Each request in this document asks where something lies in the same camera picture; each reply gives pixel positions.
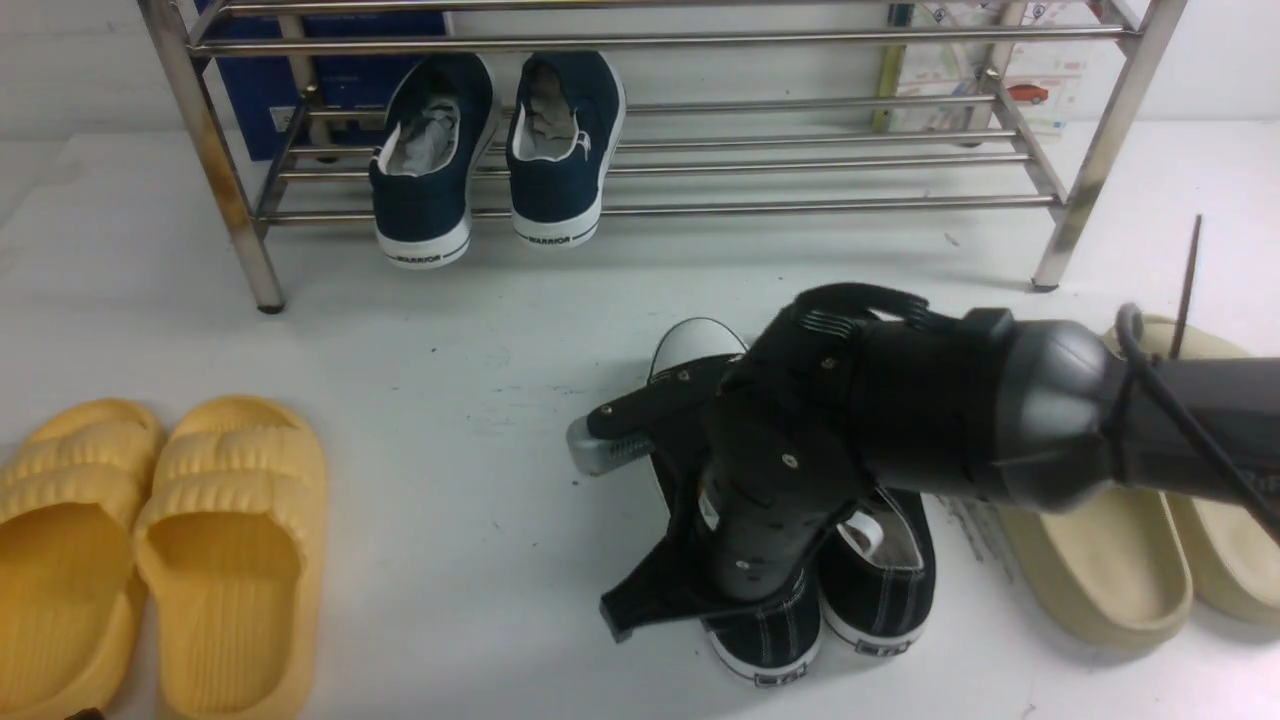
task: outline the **shoe rack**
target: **shoe rack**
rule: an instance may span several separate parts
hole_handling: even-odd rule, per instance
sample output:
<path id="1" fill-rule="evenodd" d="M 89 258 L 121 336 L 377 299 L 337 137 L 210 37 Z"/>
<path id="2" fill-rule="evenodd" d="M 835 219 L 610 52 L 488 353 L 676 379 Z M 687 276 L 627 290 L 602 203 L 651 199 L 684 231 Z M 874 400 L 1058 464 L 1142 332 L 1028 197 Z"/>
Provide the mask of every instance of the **shoe rack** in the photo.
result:
<path id="1" fill-rule="evenodd" d="M 819 4 L 823 0 L 806 0 Z M 887 5 L 883 0 L 838 0 Z M 1169 45 L 1188 0 L 1151 0 L 1144 15 L 1129 9 L 1125 0 L 1103 0 L 1101 20 L 1087 26 L 1001 24 L 974 28 L 874 28 L 831 29 L 822 32 L 723 32 L 723 33 L 660 33 L 660 35 L 595 35 L 558 37 L 385 37 L 325 38 L 307 37 L 301 18 L 324 14 L 369 14 L 403 10 L 480 12 L 480 10 L 563 10 L 649 8 L 655 13 L 664 6 L 701 5 L 709 8 L 785 4 L 785 0 L 219 0 L 206 8 L 188 27 L 175 0 L 138 0 L 151 40 L 164 65 L 169 85 L 178 101 L 187 131 L 200 155 L 201 165 L 218 201 L 223 220 L 230 233 L 232 246 L 239 258 L 259 310 L 269 314 L 284 309 L 284 293 L 271 266 L 264 241 L 275 225 L 335 225 L 372 222 L 372 210 L 351 209 L 332 211 L 282 211 L 284 192 L 298 183 L 367 182 L 364 168 L 300 168 L 303 158 L 367 158 L 370 146 L 333 145 L 328 123 L 360 120 L 380 122 L 376 109 L 349 110 L 325 106 L 319 96 L 311 56 L 315 55 L 403 55 L 428 53 L 529 53 L 536 50 L 628 50 L 698 49 L 716 53 L 723 49 L 756 46 L 826 45 L 910 45 L 918 42 L 973 42 L 989 46 L 986 67 L 979 72 L 972 95 L 913 97 L 842 97 L 824 100 L 778 100 L 767 102 L 704 102 L 631 105 L 628 115 L 648 114 L 742 114 L 812 111 L 829 109 L 878 110 L 908 106 L 970 106 L 974 108 L 968 129 L 947 132 L 842 133 L 773 137 L 724 137 L 695 141 L 632 141 L 623 138 L 620 151 L 627 156 L 649 152 L 726 151 L 760 149 L 800 149 L 826 146 L 891 146 L 964 145 L 975 146 L 966 152 L 938 155 L 904 155 L 874 158 L 831 158 L 805 160 L 737 160 L 696 163 L 620 163 L 611 176 L 716 176 L 771 172 L 829 170 L 893 170 L 920 168 L 972 168 L 1009 165 L 1025 172 L 1036 188 L 1029 195 L 973 195 L 954 197 L 899 197 L 778 201 L 751 204 L 682 202 L 667 205 L 605 205 L 605 215 L 631 217 L 707 217 L 759 214 L 823 214 L 868 213 L 888 210 L 959 210 L 959 209 L 1042 209 L 1055 222 L 1055 231 L 1044 249 L 1030 288 L 1048 292 L 1057 287 L 1071 259 L 1093 206 L 1102 193 L 1107 174 L 1115 164 L 1125 135 L 1133 124 L 1138 106 L 1151 85 L 1156 67 Z M 237 17 L 275 17 L 280 38 L 228 40 L 221 37 L 225 20 Z M 1020 17 L 1006 13 L 1005 17 Z M 1009 63 L 1015 42 L 1055 41 L 1112 42 L 1125 56 L 1124 68 L 1112 88 L 1111 99 L 1085 154 L 1074 187 L 1068 188 L 1044 156 L 1018 105 L 1005 91 L 1001 74 Z M 209 99 L 204 72 L 212 58 L 253 58 L 284 55 L 291 60 L 300 100 L 285 131 L 287 141 L 271 161 L 262 190 L 256 199 L 244 193 L 234 161 L 228 151 L 221 126 Z M 995 117 L 997 127 L 988 127 Z M 311 145 L 300 146 L 298 140 Z M 1009 146 L 1009 151 L 992 152 L 991 143 Z M 479 177 L 506 177 L 506 170 L 477 172 Z M 475 209 L 476 220 L 508 218 L 506 208 Z"/>

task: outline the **cable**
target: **cable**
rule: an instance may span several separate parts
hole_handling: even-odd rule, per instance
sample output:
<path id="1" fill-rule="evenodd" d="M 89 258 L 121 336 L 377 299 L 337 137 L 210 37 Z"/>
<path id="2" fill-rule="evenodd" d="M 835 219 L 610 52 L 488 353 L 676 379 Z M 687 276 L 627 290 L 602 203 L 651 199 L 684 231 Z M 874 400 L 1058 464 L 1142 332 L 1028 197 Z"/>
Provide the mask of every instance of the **cable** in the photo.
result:
<path id="1" fill-rule="evenodd" d="M 1280 512 L 1272 509 L 1267 498 L 1244 479 L 1244 474 L 1240 473 L 1240 469 L 1231 461 L 1231 457 L 1222 450 L 1222 446 L 1196 420 L 1190 411 L 1187 410 L 1187 406 L 1174 397 L 1174 392 L 1169 389 L 1165 380 L 1156 373 L 1151 359 L 1138 347 L 1137 338 L 1140 336 L 1142 315 L 1138 311 L 1138 306 L 1132 302 L 1121 306 L 1120 311 L 1116 313 L 1116 340 L 1120 341 L 1120 347 L 1124 350 L 1125 359 L 1128 360 L 1129 374 L 1146 391 L 1156 406 L 1172 420 L 1174 425 L 1178 427 L 1178 432 L 1192 448 L 1208 462 L 1215 473 L 1233 486 L 1233 489 L 1235 489 L 1235 493 L 1253 515 L 1253 519 L 1267 530 L 1272 539 L 1280 543 Z"/>

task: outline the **metal rod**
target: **metal rod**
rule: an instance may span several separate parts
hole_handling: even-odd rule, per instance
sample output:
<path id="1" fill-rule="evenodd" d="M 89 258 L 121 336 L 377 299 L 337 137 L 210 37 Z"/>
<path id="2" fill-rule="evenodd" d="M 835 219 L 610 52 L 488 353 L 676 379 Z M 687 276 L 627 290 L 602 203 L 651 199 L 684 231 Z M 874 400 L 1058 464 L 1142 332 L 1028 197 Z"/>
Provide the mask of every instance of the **metal rod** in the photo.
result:
<path id="1" fill-rule="evenodd" d="M 294 158 L 370 158 L 378 150 L 372 145 L 323 145 L 319 147 L 289 147 Z"/>
<path id="2" fill-rule="evenodd" d="M 280 200 L 284 200 L 285 183 L 280 182 L 280 173 L 292 170 L 298 164 L 298 155 L 293 151 L 300 149 L 293 147 L 293 145 L 298 141 L 302 128 L 307 124 L 307 99 L 302 97 L 298 105 L 293 108 L 289 127 L 284 131 L 284 143 L 280 146 L 280 151 L 275 154 L 275 158 L 271 159 L 271 167 L 266 170 L 266 177 L 262 179 L 262 190 L 259 191 L 257 204 L 253 206 L 255 219 L 270 215 L 279 209 Z"/>
<path id="3" fill-rule="evenodd" d="M 298 15 L 282 15 L 280 36 L 285 40 L 302 40 L 307 36 L 302 28 L 302 18 Z M 315 63 L 311 58 L 289 55 L 289 72 L 293 74 L 293 86 L 298 95 L 308 99 L 312 108 L 324 108 L 324 97 L 320 92 L 320 76 L 316 74 Z M 307 126 L 307 137 L 312 145 L 333 145 L 333 136 L 329 135 L 329 123 L 324 119 L 314 119 Z"/>
<path id="4" fill-rule="evenodd" d="M 658 102 L 648 105 L 628 105 L 627 115 L 695 115 L 695 114 L 739 114 L 739 113 L 792 113 L 838 109 L 873 108 L 933 108 L 937 105 L 980 105 L 995 102 L 996 96 L 984 95 L 916 95 L 913 97 L 819 97 L 813 100 L 759 100 L 749 102 Z M 511 115 L 512 108 L 503 108 L 503 114 Z M 383 122 L 385 108 L 315 108 L 312 118 L 330 122 Z"/>
<path id="5" fill-rule="evenodd" d="M 1138 29 L 1142 27 L 1142 15 L 1134 13 L 1124 0 L 1105 0 L 1102 3 L 1102 17 L 1098 18 L 1098 22 Z"/>
<path id="6" fill-rule="evenodd" d="M 1187 270 L 1183 273 L 1183 293 L 1178 299 L 1178 320 L 1174 323 L 1174 340 L 1169 345 L 1169 359 L 1178 360 L 1183 352 L 1183 336 L 1187 334 L 1187 316 L 1192 311 L 1192 287 L 1196 284 L 1196 260 L 1199 258 L 1199 231 L 1204 224 L 1204 215 L 1196 215 L 1196 227 L 1192 229 L 1192 247 L 1187 254 Z"/>
<path id="7" fill-rule="evenodd" d="M 909 170 L 922 168 L 948 168 L 955 165 L 1004 165 L 1028 163 L 1027 152 L 973 152 L 956 155 L 918 155 L 891 158 L 818 159 L 818 160 L 751 160 L 739 163 L 654 163 L 644 165 L 617 165 L 609 168 L 611 177 L 666 177 L 666 176 L 739 176 L 758 173 L 803 173 L 813 170 Z M 511 177 L 507 168 L 476 168 L 475 179 L 500 179 Z M 284 182 L 365 182 L 366 169 L 305 169 L 283 170 Z"/>
<path id="8" fill-rule="evenodd" d="M 1005 9 L 1000 13 L 1000 24 L 1005 27 L 1016 27 L 1023 24 L 1023 15 L 1027 14 L 1027 3 L 1006 3 Z M 1005 77 L 1005 72 L 1009 69 L 1009 60 L 1014 56 L 1014 44 L 1012 42 L 995 42 L 987 49 L 987 61 L 983 67 L 978 68 L 978 77 L 974 78 L 975 87 L 982 87 L 983 74 L 995 72 L 996 77 Z M 983 105 L 980 108 L 974 108 L 969 115 L 969 129 L 986 129 L 991 126 L 991 105 Z"/>
<path id="9" fill-rule="evenodd" d="M 1062 184 L 1057 173 L 1053 172 L 1053 164 L 1050 163 L 1048 155 L 1044 154 L 1039 140 L 1036 138 L 1036 132 L 1027 124 L 1027 118 L 1018 109 L 1018 104 L 1014 102 L 1012 96 L 1005 90 L 1004 81 L 988 70 L 983 78 L 983 87 L 995 91 L 996 96 L 1000 97 L 1000 101 L 992 105 L 992 109 L 1001 127 L 1018 133 L 1018 138 L 1014 140 L 1014 150 L 1027 152 L 1032 156 L 1032 161 L 1027 163 L 1027 174 L 1032 178 L 1036 190 L 1066 200 L 1066 186 Z"/>
<path id="10" fill-rule="evenodd" d="M 719 217 L 719 215 L 810 215 L 823 213 L 873 213 L 893 210 L 1016 210 L 1052 208 L 1059 201 L 1048 195 L 991 195 L 975 197 L 888 197 L 882 200 L 808 200 L 799 202 L 730 202 L 699 205 L 631 205 L 605 208 L 611 217 Z M 488 208 L 472 210 L 479 220 L 511 217 L 511 210 Z M 325 213 L 274 213 L 262 218 L 271 225 L 334 225 L 370 223 L 371 210 Z"/>
<path id="11" fill-rule="evenodd" d="M 886 28 L 837 32 L 759 32 L 714 35 L 614 35 L 563 37 L 357 37 L 209 40 L 191 47 L 192 55 L 255 58 L 262 55 L 399 55 L 406 53 L 527 53 L 536 50 L 676 50 L 850 42 L 1034 42 L 1123 40 L 1124 26 L 1037 26 L 973 28 Z"/>
<path id="12" fill-rule="evenodd" d="M 214 192 L 218 211 L 230 233 L 232 247 L 239 258 L 257 309 L 279 313 L 284 310 L 280 282 L 271 266 L 271 256 L 262 245 L 264 236 L 259 234 L 250 215 L 248 199 L 227 149 L 227 138 L 214 113 L 209 88 L 187 56 L 187 24 L 178 4 L 170 0 L 138 0 L 138 9 L 142 10 L 160 65 L 178 102 L 178 113 L 196 146 L 196 155 Z"/>
<path id="13" fill-rule="evenodd" d="M 1100 23 L 1121 24 L 1129 29 L 1142 27 L 1142 15 L 1134 13 L 1124 0 L 1103 0 L 1100 5 L 1102 8 L 1102 17 L 1098 18 Z M 1117 42 L 1116 47 L 1125 55 L 1129 55 L 1134 51 L 1134 42 L 1135 38 L 1130 37 Z"/>
<path id="14" fill-rule="evenodd" d="M 191 44 L 200 45 L 207 37 L 212 37 L 212 32 L 224 19 L 229 17 L 227 9 L 228 0 L 214 0 L 205 8 L 204 13 L 196 18 L 196 23 L 191 26 Z"/>
<path id="15" fill-rule="evenodd" d="M 1084 164 L 1075 177 L 1075 186 L 1066 197 L 1066 210 L 1057 222 L 1053 237 L 1032 277 L 1032 287 L 1036 291 L 1051 291 L 1061 282 L 1062 273 L 1071 261 L 1071 252 L 1084 234 L 1084 225 L 1089 222 L 1094 205 L 1098 204 L 1107 176 L 1120 155 L 1120 146 L 1133 127 L 1142 99 L 1151 86 L 1151 78 L 1156 76 L 1160 59 L 1185 8 L 1187 0 L 1151 0 L 1151 5 L 1147 6 L 1140 40 L 1125 59 L 1120 77 L 1111 91 L 1111 100 L 1107 101 L 1098 129 L 1093 133 L 1093 142 L 1084 155 Z"/>
<path id="16" fill-rule="evenodd" d="M 823 3 L 884 4 L 884 0 L 803 0 L 796 4 Z M 584 10 L 635 6 L 778 6 L 777 0 L 243 0 L 232 3 L 237 17 L 275 17 L 285 13 L 296 15 L 394 13 L 401 10 L 467 12 L 467 10 Z"/>
<path id="17" fill-rule="evenodd" d="M 709 152 L 717 150 L 777 150 L 799 147 L 828 147 L 836 145 L 951 145 L 956 142 L 982 143 L 1012 141 L 1018 133 L 1009 129 L 955 131 L 955 132 L 887 132 L 887 133 L 833 133 L 792 135 L 771 137 L 708 137 L 684 140 L 623 140 L 618 152 Z M 291 147 L 297 158 L 369 158 L 372 145 L 325 145 L 320 147 Z M 490 155 L 502 155 L 504 141 L 489 147 Z"/>

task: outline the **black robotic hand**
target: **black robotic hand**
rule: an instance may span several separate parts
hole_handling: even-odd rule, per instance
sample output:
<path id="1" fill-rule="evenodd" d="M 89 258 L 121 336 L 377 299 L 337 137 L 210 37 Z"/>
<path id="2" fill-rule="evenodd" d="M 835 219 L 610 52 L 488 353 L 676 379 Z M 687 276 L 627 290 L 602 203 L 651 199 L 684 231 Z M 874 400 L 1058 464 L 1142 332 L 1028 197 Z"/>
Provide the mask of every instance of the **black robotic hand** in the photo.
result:
<path id="1" fill-rule="evenodd" d="M 666 537 L 602 600 L 614 638 L 777 602 L 877 486 L 1038 511 L 1108 483 L 1245 505 L 1280 538 L 1280 361 L 1116 359 L 1078 323 L 947 318 L 874 286 L 801 293 L 728 373 L 692 361 L 570 428 L 577 466 L 682 477 Z"/>

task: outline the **navy canvas sneaker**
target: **navy canvas sneaker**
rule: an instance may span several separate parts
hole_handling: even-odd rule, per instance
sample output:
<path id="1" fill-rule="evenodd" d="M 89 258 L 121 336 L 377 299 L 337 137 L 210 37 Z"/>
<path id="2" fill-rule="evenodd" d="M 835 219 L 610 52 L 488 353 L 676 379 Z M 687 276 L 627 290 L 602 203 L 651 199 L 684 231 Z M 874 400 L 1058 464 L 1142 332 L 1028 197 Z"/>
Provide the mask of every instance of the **navy canvas sneaker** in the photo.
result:
<path id="1" fill-rule="evenodd" d="M 471 241 L 471 174 L 502 102 L 476 55 L 431 55 L 401 81 L 369 164 L 378 245 L 394 265 L 439 268 Z"/>
<path id="2" fill-rule="evenodd" d="M 627 99 L 599 53 L 536 53 L 520 76 L 507 138 L 512 223 L 534 247 L 590 240 Z"/>

